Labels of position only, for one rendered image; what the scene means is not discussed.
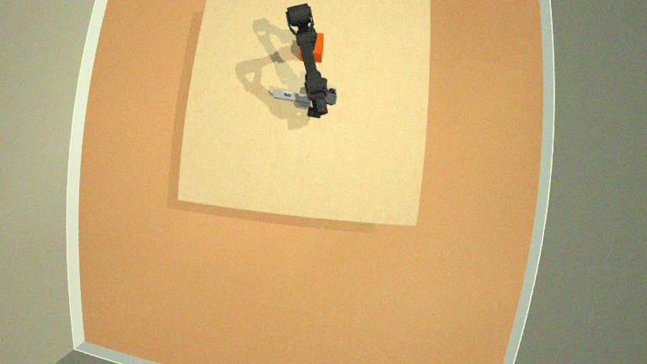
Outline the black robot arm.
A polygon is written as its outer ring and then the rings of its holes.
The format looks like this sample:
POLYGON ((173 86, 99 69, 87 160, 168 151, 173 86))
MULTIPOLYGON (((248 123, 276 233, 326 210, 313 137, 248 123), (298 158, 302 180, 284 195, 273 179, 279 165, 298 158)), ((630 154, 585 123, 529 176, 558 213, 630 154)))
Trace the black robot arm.
POLYGON ((311 6, 309 7, 308 4, 305 3, 286 9, 287 12, 285 13, 288 28, 296 36, 297 45, 301 48, 300 52, 307 72, 305 75, 305 91, 307 99, 312 100, 314 115, 327 115, 327 104, 336 104, 337 93, 334 88, 330 88, 328 90, 326 81, 322 78, 321 72, 317 70, 315 65, 313 52, 315 51, 318 33, 313 27, 314 22, 311 6), (308 27, 309 23, 310 25, 308 27), (297 32, 291 26, 297 27, 297 32))

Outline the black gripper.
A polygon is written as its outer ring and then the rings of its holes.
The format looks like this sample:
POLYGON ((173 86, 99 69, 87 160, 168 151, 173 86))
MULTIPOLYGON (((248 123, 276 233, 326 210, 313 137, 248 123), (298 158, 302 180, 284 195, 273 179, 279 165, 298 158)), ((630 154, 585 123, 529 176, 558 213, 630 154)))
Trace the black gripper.
MULTIPOLYGON (((326 81, 326 83, 328 82, 327 78, 323 78, 323 79, 326 81)), ((321 117, 321 115, 314 115, 313 108, 311 108, 311 107, 308 107, 308 109, 307 109, 307 117, 309 117, 309 116, 315 117, 315 118, 320 118, 321 117)))

